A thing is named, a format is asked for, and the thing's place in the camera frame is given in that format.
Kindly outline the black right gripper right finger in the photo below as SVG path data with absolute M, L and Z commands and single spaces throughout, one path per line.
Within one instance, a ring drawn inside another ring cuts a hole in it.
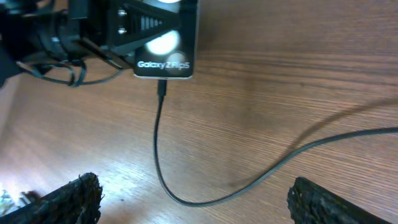
M 287 203 L 295 224 L 389 224 L 304 177 L 296 178 Z

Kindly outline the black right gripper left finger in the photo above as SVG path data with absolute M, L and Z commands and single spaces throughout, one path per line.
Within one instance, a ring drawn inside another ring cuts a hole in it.
M 89 172 L 44 196 L 23 192 L 20 203 L 1 214 L 1 224 L 97 224 L 102 199 L 98 176 Z

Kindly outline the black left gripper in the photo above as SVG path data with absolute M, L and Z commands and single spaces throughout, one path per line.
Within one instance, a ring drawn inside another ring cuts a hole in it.
M 180 27 L 176 12 L 142 1 L 1 1 L 1 85 L 21 73 L 70 87 L 88 85 L 86 63 L 98 58 L 118 72 L 135 50 Z

